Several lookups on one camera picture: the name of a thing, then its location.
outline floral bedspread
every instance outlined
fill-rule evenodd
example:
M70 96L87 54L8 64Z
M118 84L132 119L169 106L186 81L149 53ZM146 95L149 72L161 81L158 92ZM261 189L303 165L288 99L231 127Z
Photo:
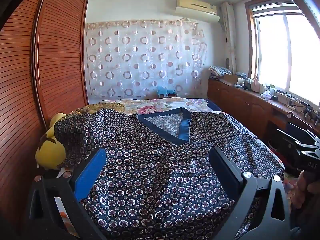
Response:
M103 100L102 103L116 102L124 104L124 114L150 114L153 112L164 112L179 107L185 108L190 112L213 112L204 99L190 98L162 98L151 100Z

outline window pane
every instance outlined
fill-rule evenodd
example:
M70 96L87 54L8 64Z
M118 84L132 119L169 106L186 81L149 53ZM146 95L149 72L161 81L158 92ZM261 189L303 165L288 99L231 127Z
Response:
M283 16L266 16L260 22L260 83L285 89L288 76L288 39Z
M287 15L292 67L290 92L319 105L320 42L306 17Z

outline black patterned blouse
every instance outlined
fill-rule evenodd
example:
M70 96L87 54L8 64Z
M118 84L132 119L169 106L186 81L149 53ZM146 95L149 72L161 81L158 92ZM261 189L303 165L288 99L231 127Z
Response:
M212 236L235 202L209 163L214 146L241 171L283 178L278 159L224 113L178 108L125 115L101 109L57 122L55 136L66 148L64 166L76 166L92 150L105 149L106 164L81 203L109 239ZM258 206L255 199L238 236L248 230Z

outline air conditioner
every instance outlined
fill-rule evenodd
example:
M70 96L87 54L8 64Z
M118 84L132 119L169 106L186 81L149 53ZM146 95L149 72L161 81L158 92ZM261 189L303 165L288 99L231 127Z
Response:
M177 0L176 14L203 22L218 22L217 7L199 0Z

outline wardrobe door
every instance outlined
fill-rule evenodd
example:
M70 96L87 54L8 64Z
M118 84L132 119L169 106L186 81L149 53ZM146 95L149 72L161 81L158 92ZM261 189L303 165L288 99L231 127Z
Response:
M36 69L46 123L58 112L88 104L83 66L84 20L88 0L44 0L37 27Z
M45 133L33 98L30 48L39 0L23 0L0 31L0 215L15 227Z

